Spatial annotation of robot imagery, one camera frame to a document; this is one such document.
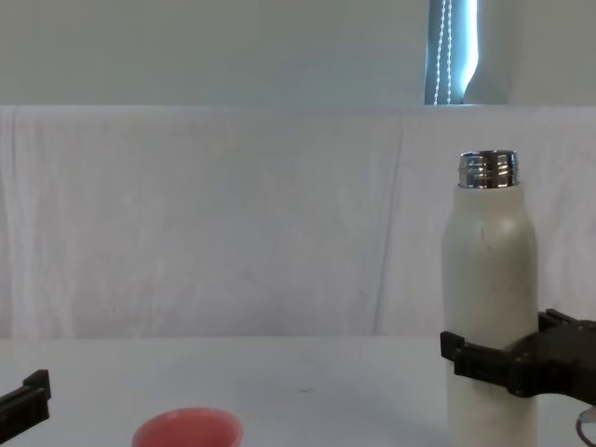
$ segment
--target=pink cup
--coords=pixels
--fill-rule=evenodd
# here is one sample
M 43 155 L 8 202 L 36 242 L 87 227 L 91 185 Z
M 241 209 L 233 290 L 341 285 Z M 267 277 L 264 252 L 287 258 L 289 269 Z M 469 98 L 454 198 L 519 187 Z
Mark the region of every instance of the pink cup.
M 135 432 L 132 447 L 238 447 L 242 425 L 213 408 L 184 408 L 160 414 Z

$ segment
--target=metal bottle neck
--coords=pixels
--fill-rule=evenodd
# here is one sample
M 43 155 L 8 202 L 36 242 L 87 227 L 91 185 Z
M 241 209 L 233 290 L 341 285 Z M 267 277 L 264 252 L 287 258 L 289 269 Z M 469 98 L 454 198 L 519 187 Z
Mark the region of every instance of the metal bottle neck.
M 507 188 L 519 184 L 514 151 L 466 152 L 459 160 L 459 186 L 466 189 Z

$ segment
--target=cup rim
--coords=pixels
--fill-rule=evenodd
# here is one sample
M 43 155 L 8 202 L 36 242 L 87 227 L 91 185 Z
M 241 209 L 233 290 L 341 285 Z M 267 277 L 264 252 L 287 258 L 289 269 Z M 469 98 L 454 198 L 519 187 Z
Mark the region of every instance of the cup rim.
M 231 428 L 231 431 L 234 433 L 234 438 L 230 443 L 230 447 L 238 447 L 240 445 L 242 438 L 244 437 L 244 429 L 238 418 L 229 412 L 211 407 L 179 408 L 158 414 L 148 421 L 145 421 L 139 428 L 136 429 L 132 438 L 132 445 L 138 445 L 138 442 L 140 441 L 139 438 L 146 434 L 148 430 L 156 429 L 159 426 L 166 426 L 168 422 L 174 421 L 180 417 L 202 417 L 206 415 L 210 417 L 214 416 Z

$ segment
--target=water bottle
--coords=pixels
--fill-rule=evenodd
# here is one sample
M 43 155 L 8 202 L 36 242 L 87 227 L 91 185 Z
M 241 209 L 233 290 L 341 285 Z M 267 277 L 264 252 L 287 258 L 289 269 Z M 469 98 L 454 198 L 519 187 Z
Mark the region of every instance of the water bottle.
M 445 330 L 508 348 L 538 330 L 535 230 L 512 151 L 461 155 L 454 209 L 442 241 Z M 454 375 L 447 366 L 453 447 L 536 447 L 534 399 Z

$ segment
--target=blue light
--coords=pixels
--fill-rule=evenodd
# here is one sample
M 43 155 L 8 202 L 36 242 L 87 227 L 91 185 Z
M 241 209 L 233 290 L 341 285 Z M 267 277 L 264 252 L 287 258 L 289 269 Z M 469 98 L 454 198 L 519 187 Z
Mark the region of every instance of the blue light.
M 462 70 L 461 86 L 466 91 L 478 67 L 478 0 L 466 0 L 466 62 Z

